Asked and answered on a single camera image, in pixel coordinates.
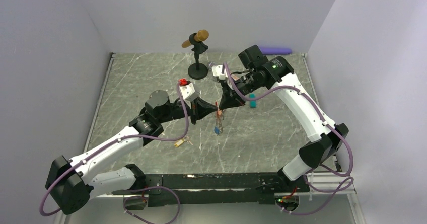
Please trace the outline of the red handled key holder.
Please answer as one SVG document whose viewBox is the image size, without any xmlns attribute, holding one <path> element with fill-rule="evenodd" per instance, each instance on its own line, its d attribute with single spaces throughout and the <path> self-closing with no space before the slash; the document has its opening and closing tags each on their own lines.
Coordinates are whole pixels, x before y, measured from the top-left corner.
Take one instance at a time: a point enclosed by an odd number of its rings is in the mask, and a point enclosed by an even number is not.
<svg viewBox="0 0 427 224">
<path fill-rule="evenodd" d="M 215 111 L 216 125 L 215 125 L 215 127 L 217 127 L 221 132 L 220 134 L 222 134 L 222 132 L 223 132 L 223 126 L 222 126 L 223 112 L 222 112 L 222 110 L 219 109 L 217 102 L 215 102 L 215 107 L 216 107 L 216 111 Z"/>
</svg>

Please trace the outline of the yellow key tag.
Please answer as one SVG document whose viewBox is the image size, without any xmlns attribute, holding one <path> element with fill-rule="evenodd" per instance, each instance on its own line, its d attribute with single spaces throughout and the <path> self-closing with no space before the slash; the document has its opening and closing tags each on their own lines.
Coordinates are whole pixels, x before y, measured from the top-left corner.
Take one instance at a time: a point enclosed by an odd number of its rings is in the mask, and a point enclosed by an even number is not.
<svg viewBox="0 0 427 224">
<path fill-rule="evenodd" d="M 183 145 L 186 142 L 185 139 L 180 139 L 177 142 L 174 143 L 174 147 L 180 147 L 181 145 Z"/>
</svg>

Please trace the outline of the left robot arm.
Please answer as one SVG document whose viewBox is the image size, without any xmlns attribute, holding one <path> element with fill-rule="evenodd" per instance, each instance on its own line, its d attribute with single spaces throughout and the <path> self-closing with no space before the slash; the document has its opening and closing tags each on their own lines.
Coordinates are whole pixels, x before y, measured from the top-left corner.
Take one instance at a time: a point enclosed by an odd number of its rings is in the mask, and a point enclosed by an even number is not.
<svg viewBox="0 0 427 224">
<path fill-rule="evenodd" d="M 153 140 L 173 142 L 184 138 L 190 124 L 196 124 L 217 109 L 188 86 L 180 86 L 177 93 L 178 98 L 171 102 L 166 91 L 152 92 L 139 115 L 112 138 L 71 159 L 59 156 L 53 160 L 45 188 L 47 195 L 58 205 L 58 211 L 66 215 L 75 213 L 89 200 L 111 191 L 140 193 L 146 176 L 137 165 L 128 164 L 112 172 L 102 170 Z M 162 123 L 178 119 L 184 119 L 183 134 L 175 138 L 161 138 L 164 131 Z"/>
</svg>

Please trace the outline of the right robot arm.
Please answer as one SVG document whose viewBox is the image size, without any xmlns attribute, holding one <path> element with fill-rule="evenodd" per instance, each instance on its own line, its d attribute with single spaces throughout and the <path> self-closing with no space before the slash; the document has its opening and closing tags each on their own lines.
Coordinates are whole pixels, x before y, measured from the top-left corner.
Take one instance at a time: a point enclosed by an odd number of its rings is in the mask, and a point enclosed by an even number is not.
<svg viewBox="0 0 427 224">
<path fill-rule="evenodd" d="M 278 186 L 283 191 L 291 191 L 297 180 L 304 174 L 320 166 L 342 146 L 348 134 L 345 124 L 336 124 L 307 93 L 293 67 L 282 56 L 268 59 L 257 45 L 253 45 L 238 55 L 245 75 L 234 79 L 226 64 L 213 66 L 212 74 L 221 83 L 223 94 L 220 110 L 240 107 L 249 101 L 248 95 L 265 87 L 267 92 L 258 99 L 274 93 L 297 118 L 308 137 L 308 143 L 298 150 L 298 154 L 278 171 Z"/>
</svg>

